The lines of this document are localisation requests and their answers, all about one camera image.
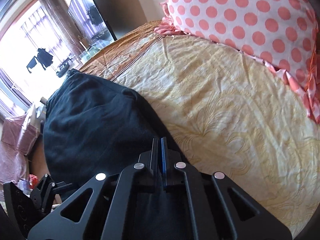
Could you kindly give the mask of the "dark navy pants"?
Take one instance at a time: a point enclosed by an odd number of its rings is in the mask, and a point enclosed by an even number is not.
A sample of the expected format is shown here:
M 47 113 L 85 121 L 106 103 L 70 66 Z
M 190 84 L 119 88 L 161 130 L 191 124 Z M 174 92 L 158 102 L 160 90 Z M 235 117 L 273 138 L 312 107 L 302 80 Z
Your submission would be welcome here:
M 43 130 L 48 170 L 56 182 L 81 187 L 94 175 L 120 173 L 166 138 L 179 151 L 170 132 L 136 91 L 106 79 L 71 70 L 47 101 Z M 192 239 L 184 190 L 167 193 L 157 177 L 154 193 L 130 199 L 127 239 Z

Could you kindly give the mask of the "pink covered sofa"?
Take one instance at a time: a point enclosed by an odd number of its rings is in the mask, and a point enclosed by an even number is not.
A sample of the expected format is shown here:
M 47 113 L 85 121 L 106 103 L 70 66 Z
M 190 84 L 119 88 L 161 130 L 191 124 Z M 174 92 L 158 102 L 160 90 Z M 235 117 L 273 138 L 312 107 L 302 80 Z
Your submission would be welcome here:
M 1 184 L 10 181 L 17 183 L 25 178 L 28 171 L 27 156 L 40 134 L 35 121 L 34 105 L 24 115 L 4 120 L 1 135 Z

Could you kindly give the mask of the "cream patterned bedspread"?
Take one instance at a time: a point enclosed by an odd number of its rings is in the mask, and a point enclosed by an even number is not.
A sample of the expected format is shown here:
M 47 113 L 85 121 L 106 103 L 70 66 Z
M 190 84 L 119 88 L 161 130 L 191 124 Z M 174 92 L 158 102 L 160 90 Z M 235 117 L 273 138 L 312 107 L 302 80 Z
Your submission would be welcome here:
M 113 42 L 81 71 L 137 91 L 192 165 L 225 172 L 297 237 L 319 205 L 319 126 L 262 64 L 155 26 Z

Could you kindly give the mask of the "black flat television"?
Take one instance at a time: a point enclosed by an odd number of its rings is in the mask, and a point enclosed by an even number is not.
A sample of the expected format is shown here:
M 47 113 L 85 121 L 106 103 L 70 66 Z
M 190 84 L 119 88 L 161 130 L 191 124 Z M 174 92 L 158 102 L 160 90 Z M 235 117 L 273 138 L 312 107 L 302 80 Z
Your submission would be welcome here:
M 82 49 L 105 47 L 146 22 L 139 0 L 67 0 Z

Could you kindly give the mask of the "pink polka dot pillow left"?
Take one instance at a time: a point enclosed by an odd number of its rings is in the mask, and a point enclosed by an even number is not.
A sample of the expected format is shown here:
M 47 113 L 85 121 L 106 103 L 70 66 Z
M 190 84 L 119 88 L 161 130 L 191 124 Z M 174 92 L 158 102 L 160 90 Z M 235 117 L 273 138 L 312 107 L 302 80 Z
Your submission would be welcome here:
M 225 44 L 264 64 L 319 121 L 318 24 L 308 0 L 166 0 L 156 32 Z

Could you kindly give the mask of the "brown window curtain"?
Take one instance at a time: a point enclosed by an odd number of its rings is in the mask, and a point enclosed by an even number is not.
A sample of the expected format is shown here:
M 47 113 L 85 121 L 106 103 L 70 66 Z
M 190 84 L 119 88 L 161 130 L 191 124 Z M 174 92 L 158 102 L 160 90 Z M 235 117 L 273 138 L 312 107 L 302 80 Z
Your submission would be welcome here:
M 76 23 L 68 13 L 68 7 L 64 0 L 39 0 L 44 6 L 50 19 L 54 22 L 62 35 L 62 40 L 67 48 L 73 53 L 75 58 L 80 61 L 80 55 L 84 52 L 81 44 L 83 35 L 76 26 Z

